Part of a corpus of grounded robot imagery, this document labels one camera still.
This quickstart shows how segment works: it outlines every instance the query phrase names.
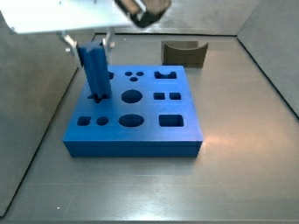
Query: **circular hole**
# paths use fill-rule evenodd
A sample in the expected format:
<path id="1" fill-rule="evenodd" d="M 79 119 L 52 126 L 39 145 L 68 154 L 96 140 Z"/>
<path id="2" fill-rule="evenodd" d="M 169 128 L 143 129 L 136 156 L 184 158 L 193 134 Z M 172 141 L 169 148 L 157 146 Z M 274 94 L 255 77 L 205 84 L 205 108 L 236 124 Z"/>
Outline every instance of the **circular hole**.
<path id="1" fill-rule="evenodd" d="M 121 94 L 121 100 L 127 103 L 136 103 L 140 102 L 140 100 L 143 99 L 143 95 L 137 90 L 127 90 L 123 94 Z"/>
<path id="2" fill-rule="evenodd" d="M 97 119 L 97 125 L 99 126 L 104 126 L 108 124 L 108 118 L 105 116 L 101 116 L 99 119 Z"/>
<path id="3" fill-rule="evenodd" d="M 137 76 L 143 76 L 144 73 L 143 73 L 143 72 L 137 72 L 136 75 L 137 75 Z"/>
<path id="4" fill-rule="evenodd" d="M 136 77 L 132 77 L 129 80 L 131 81 L 137 81 L 137 78 Z"/>
<path id="5" fill-rule="evenodd" d="M 123 115 L 117 121 L 123 126 L 135 128 L 144 123 L 145 119 L 140 115 Z"/>
<path id="6" fill-rule="evenodd" d="M 125 72 L 125 76 L 131 76 L 132 75 L 132 73 L 131 72 Z"/>
<path id="7" fill-rule="evenodd" d="M 89 120 L 91 120 L 89 116 L 81 116 L 77 120 L 77 125 L 79 126 L 88 126 L 89 125 Z"/>

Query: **blue block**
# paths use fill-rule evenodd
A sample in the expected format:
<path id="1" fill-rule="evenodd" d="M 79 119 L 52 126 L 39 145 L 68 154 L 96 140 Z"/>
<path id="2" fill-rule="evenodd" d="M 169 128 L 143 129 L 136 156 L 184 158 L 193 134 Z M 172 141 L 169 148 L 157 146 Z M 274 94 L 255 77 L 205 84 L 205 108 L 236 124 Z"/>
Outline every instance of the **blue block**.
<path id="1" fill-rule="evenodd" d="M 89 85 L 63 142 L 73 157 L 197 157 L 201 128 L 181 66 L 111 66 L 112 96 Z"/>

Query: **gray tabletop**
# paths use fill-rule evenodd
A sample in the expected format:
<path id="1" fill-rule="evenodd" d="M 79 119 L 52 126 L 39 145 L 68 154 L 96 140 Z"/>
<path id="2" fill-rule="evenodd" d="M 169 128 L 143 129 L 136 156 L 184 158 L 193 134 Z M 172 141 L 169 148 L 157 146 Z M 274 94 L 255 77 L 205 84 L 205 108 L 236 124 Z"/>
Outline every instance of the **gray tabletop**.
<path id="1" fill-rule="evenodd" d="M 197 158 L 72 158 L 77 73 L 3 221 L 299 221 L 299 125 L 236 38 L 116 36 L 112 64 L 160 64 L 161 40 L 209 42 L 185 69 Z"/>

